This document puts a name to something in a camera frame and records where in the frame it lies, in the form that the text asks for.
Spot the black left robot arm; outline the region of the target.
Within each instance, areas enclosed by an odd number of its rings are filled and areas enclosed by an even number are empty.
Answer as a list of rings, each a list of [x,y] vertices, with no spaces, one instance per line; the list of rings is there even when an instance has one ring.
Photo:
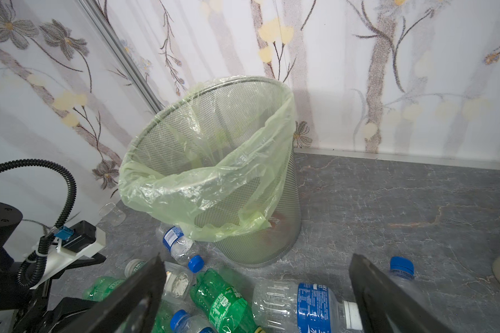
[[[59,173],[67,185],[64,208],[53,227],[46,227],[34,250],[17,262],[4,248],[23,221],[23,214],[0,203],[0,312],[14,312],[8,332],[63,332],[67,326],[94,306],[80,298],[64,298],[54,309],[49,297],[54,280],[66,271],[105,262],[100,251],[105,234],[93,224],[80,221],[68,228],[65,223],[76,201],[76,181],[58,163],[21,159],[0,164],[0,173],[22,167],[42,167]]]

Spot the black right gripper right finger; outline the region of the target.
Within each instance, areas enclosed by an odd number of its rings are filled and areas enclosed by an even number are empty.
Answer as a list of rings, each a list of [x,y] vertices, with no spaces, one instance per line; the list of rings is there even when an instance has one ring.
[[[364,332],[451,332],[432,313],[361,254],[353,254],[349,278]]]

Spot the clear bottle cream label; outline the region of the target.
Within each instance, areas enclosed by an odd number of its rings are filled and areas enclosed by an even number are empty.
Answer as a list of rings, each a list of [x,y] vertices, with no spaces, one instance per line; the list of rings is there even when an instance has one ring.
[[[125,267],[125,277],[129,278],[137,273],[146,263],[142,259],[132,259]],[[165,271],[166,280],[162,299],[174,304],[184,302],[194,281],[194,274],[189,269],[172,262],[165,262]]]

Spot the clear bottle blue label white cap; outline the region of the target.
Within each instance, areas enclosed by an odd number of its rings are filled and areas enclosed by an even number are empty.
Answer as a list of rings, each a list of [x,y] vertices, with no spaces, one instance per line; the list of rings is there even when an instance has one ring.
[[[255,322],[269,332],[362,332],[355,302],[323,284],[265,280],[252,298]]]

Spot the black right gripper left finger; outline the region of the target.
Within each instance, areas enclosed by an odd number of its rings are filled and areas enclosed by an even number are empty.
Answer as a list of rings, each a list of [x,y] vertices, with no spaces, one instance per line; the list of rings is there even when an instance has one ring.
[[[97,302],[62,332],[151,332],[166,281],[165,262],[151,258],[103,301]]]

